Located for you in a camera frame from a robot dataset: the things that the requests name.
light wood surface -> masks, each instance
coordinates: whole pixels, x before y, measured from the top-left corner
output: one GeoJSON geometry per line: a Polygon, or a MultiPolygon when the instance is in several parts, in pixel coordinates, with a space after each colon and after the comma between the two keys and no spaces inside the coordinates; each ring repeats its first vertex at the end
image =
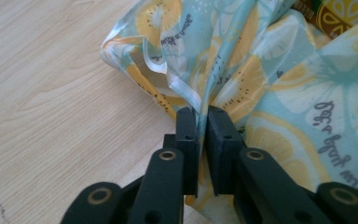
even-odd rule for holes
{"type": "MultiPolygon", "coordinates": [[[[93,183],[129,184],[174,120],[100,57],[134,0],[0,0],[0,223],[59,223],[93,183]]],[[[208,223],[186,209],[186,223],[208,223]]]]}

hole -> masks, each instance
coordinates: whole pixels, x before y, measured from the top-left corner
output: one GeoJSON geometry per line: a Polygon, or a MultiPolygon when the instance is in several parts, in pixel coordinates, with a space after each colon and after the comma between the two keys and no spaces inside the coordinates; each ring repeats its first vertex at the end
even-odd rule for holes
{"type": "Polygon", "coordinates": [[[98,188],[89,194],[87,201],[90,204],[106,203],[112,197],[112,191],[107,188],[98,188]]]}
{"type": "Polygon", "coordinates": [[[145,222],[146,223],[159,223],[161,221],[161,213],[158,211],[151,211],[148,212],[145,216],[145,222]]]}
{"type": "Polygon", "coordinates": [[[159,153],[159,158],[164,160],[164,161],[171,161],[173,159],[175,159],[176,157],[176,153],[172,152],[172,151],[163,151],[161,153],[159,153]]]}
{"type": "Polygon", "coordinates": [[[301,223],[312,223],[312,216],[302,210],[295,211],[295,218],[301,223]]]}
{"type": "Polygon", "coordinates": [[[264,160],[264,154],[259,151],[248,151],[246,156],[255,161],[262,161],[264,160]]]}
{"type": "Polygon", "coordinates": [[[333,196],[334,199],[341,203],[345,203],[348,205],[358,204],[358,197],[346,189],[333,188],[330,189],[330,194],[331,196],[333,196]]]}

clamp jaw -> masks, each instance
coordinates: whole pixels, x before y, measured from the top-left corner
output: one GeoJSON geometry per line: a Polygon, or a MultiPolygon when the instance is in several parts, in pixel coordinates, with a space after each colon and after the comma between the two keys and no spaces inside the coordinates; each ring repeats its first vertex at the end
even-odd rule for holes
{"type": "MultiPolygon", "coordinates": [[[[234,195],[241,223],[358,223],[358,190],[324,183],[316,193],[297,185],[264,150],[247,147],[228,114],[210,106],[205,150],[214,194],[234,195]]],[[[84,189],[66,211],[69,223],[183,223],[184,195],[197,196],[200,146],[194,111],[177,113],[144,176],[121,188],[84,189]]]]}

metal grommet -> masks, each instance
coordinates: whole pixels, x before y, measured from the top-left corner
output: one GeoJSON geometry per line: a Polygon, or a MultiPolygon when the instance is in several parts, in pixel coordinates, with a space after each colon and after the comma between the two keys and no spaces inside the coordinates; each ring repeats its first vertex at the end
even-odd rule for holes
{"type": "Polygon", "coordinates": [[[264,160],[264,154],[259,151],[248,151],[246,152],[246,156],[255,161],[264,160]]]}
{"type": "Polygon", "coordinates": [[[333,196],[334,199],[341,203],[345,203],[348,205],[358,204],[358,197],[347,189],[333,188],[330,189],[330,194],[331,196],[333,196]]]}
{"type": "Polygon", "coordinates": [[[176,153],[174,153],[172,151],[163,151],[163,152],[159,153],[158,156],[160,159],[162,159],[164,161],[171,161],[176,158],[176,153]]]}
{"type": "Polygon", "coordinates": [[[112,191],[107,188],[98,188],[89,194],[87,201],[90,204],[106,203],[112,197],[112,191]]]}

gathered fabric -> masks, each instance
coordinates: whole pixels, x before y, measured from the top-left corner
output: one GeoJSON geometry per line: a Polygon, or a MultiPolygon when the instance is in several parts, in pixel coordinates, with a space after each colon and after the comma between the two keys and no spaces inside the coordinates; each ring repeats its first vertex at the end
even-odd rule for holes
{"type": "MultiPolygon", "coordinates": [[[[298,185],[358,189],[358,22],[331,40],[294,0],[141,0],[102,44],[122,71],[175,119],[225,109],[248,147],[269,152],[298,185]]],[[[215,223],[237,223],[232,198],[214,197],[200,154],[199,197],[215,223]]]]}

